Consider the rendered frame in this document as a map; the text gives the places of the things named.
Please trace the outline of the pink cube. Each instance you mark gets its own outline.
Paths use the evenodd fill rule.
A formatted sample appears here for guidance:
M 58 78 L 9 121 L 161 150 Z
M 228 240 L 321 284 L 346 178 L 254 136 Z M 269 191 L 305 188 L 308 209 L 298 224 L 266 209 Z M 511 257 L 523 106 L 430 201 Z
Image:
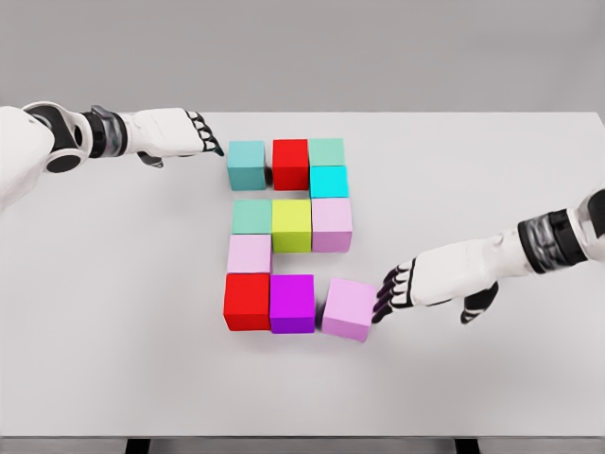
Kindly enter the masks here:
M 372 325 L 376 292 L 374 285 L 334 278 L 328 288 L 321 331 L 328 335 L 364 342 Z
M 346 253 L 353 238 L 352 207 L 349 198 L 311 200 L 312 252 Z
M 272 273 L 270 235 L 231 235 L 227 273 Z

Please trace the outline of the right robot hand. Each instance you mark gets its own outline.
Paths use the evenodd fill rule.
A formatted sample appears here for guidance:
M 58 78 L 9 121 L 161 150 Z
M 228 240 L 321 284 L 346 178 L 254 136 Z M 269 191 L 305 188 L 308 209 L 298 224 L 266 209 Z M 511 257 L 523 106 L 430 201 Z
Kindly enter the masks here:
M 497 278 L 482 269 L 475 253 L 439 248 L 420 253 L 387 273 L 376 293 L 372 323 L 404 308 L 461 299 L 459 319 L 468 324 L 492 305 L 498 291 Z

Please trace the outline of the mint green cube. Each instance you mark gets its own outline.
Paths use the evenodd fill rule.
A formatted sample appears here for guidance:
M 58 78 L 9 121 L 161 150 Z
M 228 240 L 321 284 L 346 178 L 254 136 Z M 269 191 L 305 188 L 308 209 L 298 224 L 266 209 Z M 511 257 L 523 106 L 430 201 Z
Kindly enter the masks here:
M 345 166 L 344 141 L 342 138 L 309 138 L 308 157 L 310 166 Z
M 234 235 L 270 235 L 271 232 L 271 200 L 236 200 L 233 203 Z

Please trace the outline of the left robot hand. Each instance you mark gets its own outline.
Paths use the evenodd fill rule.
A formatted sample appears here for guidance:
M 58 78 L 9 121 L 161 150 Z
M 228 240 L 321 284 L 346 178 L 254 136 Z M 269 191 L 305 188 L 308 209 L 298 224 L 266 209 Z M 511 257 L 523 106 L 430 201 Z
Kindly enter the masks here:
M 129 151 L 149 166 L 162 167 L 162 160 L 202 153 L 225 154 L 201 113 L 183 108 L 143 110 L 131 120 Z

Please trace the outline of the yellow-green cube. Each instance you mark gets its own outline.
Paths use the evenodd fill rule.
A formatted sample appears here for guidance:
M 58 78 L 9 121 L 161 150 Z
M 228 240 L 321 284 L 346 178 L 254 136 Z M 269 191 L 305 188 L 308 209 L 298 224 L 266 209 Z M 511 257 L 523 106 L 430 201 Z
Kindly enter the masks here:
M 275 253 L 310 253 L 311 200 L 273 200 L 271 234 Z

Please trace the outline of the cyan cube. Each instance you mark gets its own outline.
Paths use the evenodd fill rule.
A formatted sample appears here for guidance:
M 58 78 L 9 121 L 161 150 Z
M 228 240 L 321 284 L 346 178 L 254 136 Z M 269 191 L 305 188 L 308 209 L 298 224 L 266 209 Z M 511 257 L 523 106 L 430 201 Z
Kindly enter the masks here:
M 311 166 L 309 175 L 311 199 L 348 198 L 346 166 Z

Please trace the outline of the teal cube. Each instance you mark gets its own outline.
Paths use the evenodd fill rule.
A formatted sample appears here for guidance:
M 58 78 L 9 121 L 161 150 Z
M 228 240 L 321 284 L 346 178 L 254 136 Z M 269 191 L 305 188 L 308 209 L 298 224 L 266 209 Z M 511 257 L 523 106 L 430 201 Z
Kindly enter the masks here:
M 265 144 L 263 141 L 231 141 L 227 156 L 227 169 L 233 191 L 264 190 Z

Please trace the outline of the red cube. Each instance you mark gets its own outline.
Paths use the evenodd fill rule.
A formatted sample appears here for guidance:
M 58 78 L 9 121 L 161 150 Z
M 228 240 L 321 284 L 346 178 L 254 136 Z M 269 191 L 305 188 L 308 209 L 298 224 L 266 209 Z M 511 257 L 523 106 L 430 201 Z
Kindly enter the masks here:
M 223 317 L 230 331 L 269 331 L 268 273 L 228 273 Z
M 272 142 L 272 173 L 275 190 L 308 190 L 308 141 L 306 139 L 275 139 Z

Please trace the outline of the purple cube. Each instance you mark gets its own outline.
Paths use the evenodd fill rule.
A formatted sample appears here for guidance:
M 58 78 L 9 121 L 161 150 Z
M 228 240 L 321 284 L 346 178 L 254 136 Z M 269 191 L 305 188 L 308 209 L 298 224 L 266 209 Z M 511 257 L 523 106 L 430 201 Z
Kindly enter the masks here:
M 273 334 L 315 331 L 316 300 L 312 274 L 270 276 L 269 320 Z

